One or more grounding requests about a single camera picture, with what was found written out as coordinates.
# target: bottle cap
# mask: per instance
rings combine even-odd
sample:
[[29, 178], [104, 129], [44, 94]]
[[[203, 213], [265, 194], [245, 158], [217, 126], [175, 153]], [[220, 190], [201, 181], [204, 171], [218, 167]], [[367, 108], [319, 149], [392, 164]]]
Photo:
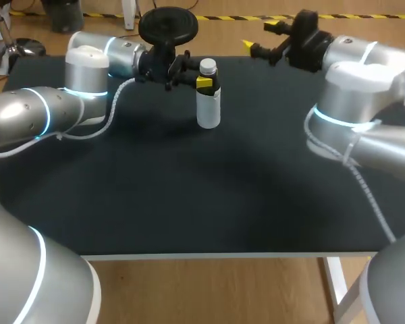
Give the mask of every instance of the bottle cap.
[[217, 66], [214, 59], [203, 59], [200, 63], [200, 72], [205, 76], [216, 73]]

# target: glowing blue light ring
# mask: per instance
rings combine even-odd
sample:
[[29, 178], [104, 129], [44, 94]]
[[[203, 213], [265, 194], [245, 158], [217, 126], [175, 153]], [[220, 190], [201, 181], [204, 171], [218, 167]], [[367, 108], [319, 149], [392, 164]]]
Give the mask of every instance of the glowing blue light ring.
[[21, 324], [24, 319], [26, 318], [28, 312], [30, 311], [30, 308], [32, 307], [34, 300], [36, 299], [36, 296], [39, 292], [39, 289], [41, 288], [43, 277], [45, 275], [45, 268], [47, 266], [47, 248], [45, 246], [45, 241], [42, 237], [42, 234], [39, 233], [36, 229], [33, 227], [30, 227], [33, 230], [33, 232], [36, 234], [39, 240], [39, 246], [40, 246], [40, 261], [39, 261], [39, 269], [38, 269], [38, 274], [36, 276], [36, 280], [34, 280], [34, 285], [32, 288], [32, 291], [30, 295], [28, 295], [27, 301], [22, 308], [20, 314], [16, 318], [16, 320], [13, 322], [13, 324]]
[[33, 92], [36, 96], [39, 97], [39, 99], [42, 101], [42, 103], [45, 107], [45, 110], [47, 110], [47, 125], [45, 126], [45, 129], [43, 130], [43, 132], [39, 134], [39, 136], [42, 136], [43, 134], [45, 134], [47, 132], [47, 130], [49, 128], [49, 124], [51, 123], [51, 114], [49, 113], [49, 107], [48, 107], [47, 101], [45, 100], [44, 97], [42, 97], [42, 95], [39, 92], [37, 92], [33, 89], [23, 88], [22, 90], [29, 90], [29, 91]]
[[108, 91], [105, 92], [84, 92], [84, 91], [76, 91], [76, 90], [70, 90], [68, 88], [64, 88], [64, 90], [71, 95], [78, 96], [78, 97], [83, 97], [83, 98], [91, 98], [91, 97], [103, 97], [108, 95]]
[[356, 127], [363, 127], [363, 126], [367, 126], [369, 124], [373, 124], [373, 122], [371, 122], [371, 121], [367, 122], [367, 123], [347, 123], [346, 121], [337, 120], [337, 119], [331, 118], [331, 117], [329, 117], [327, 115], [324, 115], [316, 107], [314, 107], [313, 112], [315, 113], [315, 115], [317, 115], [321, 119], [324, 119], [325, 121], [327, 121], [329, 123], [339, 125], [339, 126], [345, 126], [345, 127], [349, 127], [349, 128], [356, 128]]
[[111, 46], [111, 43], [112, 43], [114, 40], [115, 40], [115, 37], [111, 37], [111, 38], [108, 40], [107, 44], [105, 45], [105, 49], [103, 50], [103, 53], [104, 53], [105, 55], [108, 55], [109, 47]]

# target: white cable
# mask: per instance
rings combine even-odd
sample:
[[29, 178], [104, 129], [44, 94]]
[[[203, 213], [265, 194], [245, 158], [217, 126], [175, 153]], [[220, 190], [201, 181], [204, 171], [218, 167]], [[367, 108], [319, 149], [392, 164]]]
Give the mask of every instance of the white cable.
[[55, 133], [46, 134], [46, 135], [44, 135], [42, 137], [36, 137], [34, 140], [31, 140], [30, 142], [27, 142], [27, 143], [25, 143], [25, 144], [23, 144], [23, 145], [21, 145], [21, 146], [19, 146], [17, 148], [14, 148], [13, 150], [10, 150], [8, 152], [0, 153], [0, 159], [4, 159], [6, 157], [11, 157], [12, 155], [21, 153], [25, 149], [28, 149], [30, 146], [35, 145], [36, 143], [39, 143], [41, 140], [44, 140], [44, 139], [46, 139], [48, 137], [52, 137], [52, 136], [58, 135], [58, 134], [60, 134], [60, 133], [55, 132]]
[[99, 136], [101, 134], [103, 134], [111, 125], [111, 123], [113, 122], [113, 118], [114, 118], [114, 114], [115, 114], [115, 106], [117, 105], [117, 101], [118, 98], [120, 96], [120, 93], [122, 93], [122, 90], [128, 85], [135, 82], [135, 79], [129, 79], [126, 80], [125, 82], [123, 82], [122, 84], [120, 84], [119, 88], [117, 89], [117, 91], [115, 92], [114, 95], [114, 99], [113, 99], [113, 103], [111, 106], [111, 112], [109, 114], [107, 123], [97, 132], [90, 134], [90, 135], [85, 135], [85, 136], [76, 136], [76, 135], [70, 135], [70, 134], [66, 134], [65, 132], [61, 133], [61, 132], [54, 132], [54, 133], [50, 133], [50, 134], [46, 134], [43, 135], [41, 137], [36, 137], [35, 139], [31, 140], [30, 142], [27, 142], [13, 150], [10, 150], [8, 152], [3, 152], [0, 153], [0, 159], [4, 159], [6, 157], [11, 157], [13, 155], [16, 155], [18, 153], [21, 153], [22, 151], [24, 151], [25, 149], [31, 147], [32, 145], [35, 145], [37, 143], [39, 143], [40, 141], [48, 138], [48, 137], [52, 137], [52, 136], [56, 136], [58, 140], [61, 140], [62, 138], [67, 138], [70, 140], [88, 140], [90, 138], [94, 138], [96, 136]]
[[376, 44], [378, 44], [378, 42], [373, 42], [366, 46], [366, 50], [364, 51], [363, 56], [362, 56], [361, 60], [359, 61], [359, 63], [365, 64], [367, 57], [369, 56], [369, 54], [371, 54], [371, 51], [373, 50], [373, 48], [375, 47]]
[[64, 137], [64, 138], [68, 138], [70, 140], [88, 140], [90, 138], [94, 138], [96, 136], [99, 136], [101, 134], [103, 134], [111, 125], [111, 123], [113, 122], [113, 118], [114, 118], [114, 113], [115, 113], [115, 106], [117, 105], [117, 101], [119, 99], [120, 93], [122, 93], [122, 90], [128, 85], [135, 82], [135, 79], [129, 79], [126, 80], [125, 82], [123, 82], [122, 84], [120, 84], [119, 88], [117, 89], [117, 91], [115, 92], [114, 95], [114, 99], [113, 99], [113, 104], [111, 106], [111, 112], [109, 113], [109, 117], [108, 117], [108, 121], [105, 124], [105, 126], [103, 126], [100, 130], [98, 130], [97, 132], [90, 134], [90, 135], [84, 135], [84, 136], [76, 136], [76, 135], [69, 135], [66, 133], [61, 133], [60, 135], [57, 136], [58, 139], [60, 139], [60, 136]]
[[[325, 149], [326, 151], [330, 152], [332, 155], [337, 157], [339, 160], [342, 161], [344, 156], [335, 150], [334, 148], [330, 147], [329, 145], [321, 142], [318, 138], [316, 138], [311, 130], [309, 129], [309, 120], [311, 119], [313, 113], [314, 113], [315, 108], [312, 108], [308, 115], [306, 116], [306, 119], [304, 120], [304, 133], [308, 136], [308, 139], [311, 140], [315, 145], [321, 147], [322, 149]], [[390, 226], [387, 224], [387, 221], [385, 220], [384, 214], [379, 208], [379, 205], [377, 201], [375, 200], [375, 197], [373, 196], [371, 189], [367, 185], [365, 179], [357, 170], [357, 168], [354, 166], [353, 163], [351, 163], [351, 158], [349, 158], [344, 165], [351, 171], [352, 175], [356, 178], [357, 182], [360, 184], [360, 187], [362, 188], [364, 194], [368, 198], [369, 203], [371, 204], [371, 207], [377, 216], [377, 219], [379, 223], [381, 224], [381, 227], [383, 228], [383, 231], [385, 235], [387, 236], [387, 239], [390, 241], [390, 243], [396, 242], [396, 237], [394, 236], [392, 230], [390, 229]]]

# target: black round disk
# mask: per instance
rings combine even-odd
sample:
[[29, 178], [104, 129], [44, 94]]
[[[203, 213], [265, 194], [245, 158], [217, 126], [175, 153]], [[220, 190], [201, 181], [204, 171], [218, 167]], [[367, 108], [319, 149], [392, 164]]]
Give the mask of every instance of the black round disk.
[[152, 45], [167, 41], [172, 45], [183, 45], [198, 33], [198, 20], [186, 9], [159, 7], [145, 13], [139, 23], [142, 39]]

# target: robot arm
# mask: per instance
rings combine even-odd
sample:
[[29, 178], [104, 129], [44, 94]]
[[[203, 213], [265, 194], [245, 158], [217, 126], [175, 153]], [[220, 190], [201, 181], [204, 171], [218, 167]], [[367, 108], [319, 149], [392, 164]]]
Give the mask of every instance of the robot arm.
[[65, 88], [44, 86], [0, 94], [0, 148], [99, 124], [107, 110], [109, 60], [93, 47], [66, 55]]
[[[405, 127], [374, 120], [393, 103], [405, 104], [405, 71], [397, 73], [379, 64], [335, 63], [325, 76], [309, 130], [345, 159], [405, 180]], [[330, 158], [311, 141], [308, 146]]]
[[[380, 169], [405, 180], [405, 127], [383, 125], [375, 116], [393, 103], [405, 105], [405, 51], [318, 29], [318, 13], [302, 10], [290, 26], [266, 22], [264, 29], [288, 38], [277, 48], [244, 41], [250, 56], [275, 65], [325, 73], [325, 84], [309, 131], [343, 160]], [[316, 154], [340, 159], [308, 141]]]

